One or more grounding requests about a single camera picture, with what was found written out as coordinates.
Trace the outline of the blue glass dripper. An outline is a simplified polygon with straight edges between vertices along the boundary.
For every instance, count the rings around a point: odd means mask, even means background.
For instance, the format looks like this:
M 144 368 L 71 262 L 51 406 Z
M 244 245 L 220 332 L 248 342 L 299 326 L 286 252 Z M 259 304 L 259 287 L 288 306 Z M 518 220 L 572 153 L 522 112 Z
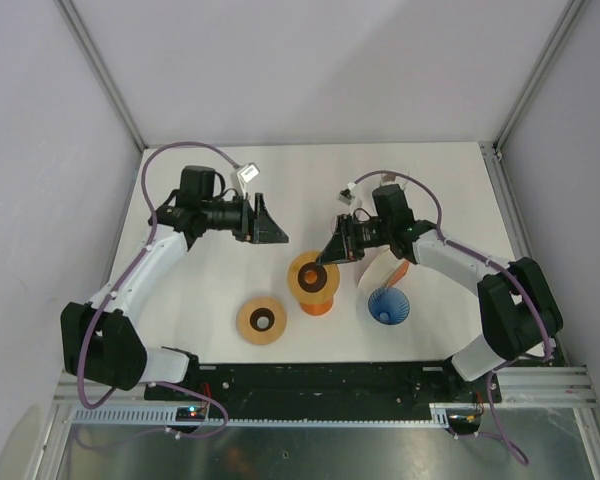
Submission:
M 383 325 L 398 325 L 410 314 L 411 306 L 407 296 L 394 287 L 376 289 L 369 297 L 370 315 Z

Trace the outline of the orange glass carafe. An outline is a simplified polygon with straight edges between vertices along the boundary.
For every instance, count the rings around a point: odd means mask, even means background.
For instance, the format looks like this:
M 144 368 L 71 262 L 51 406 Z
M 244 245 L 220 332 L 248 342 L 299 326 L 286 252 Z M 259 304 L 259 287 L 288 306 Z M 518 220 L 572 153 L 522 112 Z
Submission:
M 299 302 L 300 308 L 310 316 L 322 316 L 328 313 L 334 304 L 334 297 L 328 298 L 322 303 L 307 303 L 304 301 Z

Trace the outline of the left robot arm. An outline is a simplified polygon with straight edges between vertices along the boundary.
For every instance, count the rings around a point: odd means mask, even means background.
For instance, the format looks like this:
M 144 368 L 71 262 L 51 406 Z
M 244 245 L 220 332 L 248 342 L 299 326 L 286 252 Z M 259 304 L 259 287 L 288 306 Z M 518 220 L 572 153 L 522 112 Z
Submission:
M 141 383 L 166 382 L 182 400 L 199 392 L 201 376 L 189 368 L 189 355 L 174 348 L 146 347 L 136 324 L 158 282 L 207 231 L 228 231 L 250 244 L 288 242 L 269 215 L 263 195 L 250 197 L 246 192 L 247 183 L 258 173 L 253 163 L 238 167 L 232 174 L 236 193 L 226 200 L 215 191 L 224 180 L 214 169 L 182 170 L 178 188 L 151 214 L 147 238 L 119 278 L 87 302 L 71 302 L 62 311 L 69 373 L 125 391 Z

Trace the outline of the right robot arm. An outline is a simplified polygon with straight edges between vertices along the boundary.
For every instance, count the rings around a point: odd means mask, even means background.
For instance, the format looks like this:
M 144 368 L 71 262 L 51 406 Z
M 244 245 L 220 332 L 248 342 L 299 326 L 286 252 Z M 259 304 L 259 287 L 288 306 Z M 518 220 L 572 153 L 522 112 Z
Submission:
M 539 264 L 522 257 L 507 262 L 446 236 L 439 224 L 418 220 L 399 186 L 376 188 L 376 213 L 365 221 L 340 215 L 335 231 L 316 258 L 319 265 L 363 259 L 369 248 L 386 246 L 398 259 L 432 269 L 473 293 L 479 302 L 481 332 L 449 358 L 453 369 L 441 376 L 443 393 L 464 401 L 477 379 L 542 346 L 553 354 L 552 337 L 563 319 Z

